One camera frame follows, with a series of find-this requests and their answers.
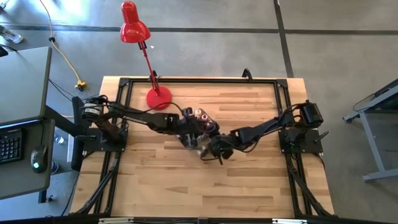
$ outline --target computer mouse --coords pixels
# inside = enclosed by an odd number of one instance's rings
[[[30,155],[30,164],[36,173],[44,172],[49,165],[47,146],[39,145],[33,149]]]

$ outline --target gray floor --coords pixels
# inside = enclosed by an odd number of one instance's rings
[[[46,0],[58,25],[119,27],[123,1]],[[277,29],[272,0],[138,0],[139,15],[149,27]],[[394,0],[280,0],[286,29],[397,30]],[[10,0],[2,25],[47,26],[36,0]],[[17,30],[25,37],[17,49],[49,45],[47,30]],[[148,75],[136,44],[119,40],[118,32],[56,31],[60,48],[88,83],[73,89],[74,74],[53,52],[50,77],[82,98],[100,90],[105,75]],[[240,76],[247,67],[255,77],[286,77],[279,34],[153,32],[149,58],[159,75]],[[398,178],[365,184],[361,176],[377,171],[360,121],[341,119],[365,96],[397,78],[398,35],[287,35],[294,77],[302,77],[308,97],[318,103],[330,131],[323,140],[326,176],[335,213],[346,218],[383,222],[398,220]],[[66,99],[50,86],[47,104],[71,114]],[[66,159],[57,146],[54,159]],[[67,164],[62,162],[65,170]],[[37,194],[0,201],[0,219],[57,216],[62,213],[75,180],[71,172],[55,175],[49,194],[57,200],[37,205]],[[19,213],[12,207],[21,207]]]

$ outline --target desk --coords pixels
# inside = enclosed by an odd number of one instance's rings
[[[104,77],[100,94],[115,100],[119,79]],[[287,83],[292,104],[307,99],[303,79],[288,78]],[[182,108],[203,108],[218,122],[221,133],[254,126],[277,116],[272,85],[161,85],[170,89],[173,102]],[[145,98],[149,88],[150,83],[135,83],[130,106],[147,109]],[[178,113],[172,105],[164,111]],[[285,157],[280,153],[276,133],[262,138],[251,153],[236,151],[221,166],[218,161],[201,161],[196,151],[184,149],[174,136],[157,134],[141,124],[129,125],[116,183],[113,217],[293,217]],[[98,186],[103,157],[103,152],[95,152],[83,161],[71,212],[81,208]],[[333,213],[319,158],[303,154],[303,163],[308,187],[324,208]],[[103,205],[107,191],[104,191]],[[300,191],[298,197],[303,210]]]

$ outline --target red desk lamp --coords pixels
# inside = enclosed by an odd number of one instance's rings
[[[122,4],[122,13],[124,24],[120,30],[120,39],[125,43],[138,43],[140,50],[143,51],[145,59],[147,60],[148,68],[150,71],[150,82],[152,89],[147,94],[147,105],[155,110],[166,109],[172,101],[172,94],[170,90],[164,86],[158,86],[154,71],[150,67],[145,40],[150,38],[150,32],[147,26],[138,18],[137,7],[131,1],[126,1]]]

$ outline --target lamp base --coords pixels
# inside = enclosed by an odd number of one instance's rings
[[[154,89],[150,89],[147,93],[147,105],[149,108],[154,108],[155,106],[165,103],[161,106],[156,107],[154,110],[164,110],[170,104],[168,102],[172,101],[172,93],[170,90],[164,86],[159,87],[159,95],[156,95]]]

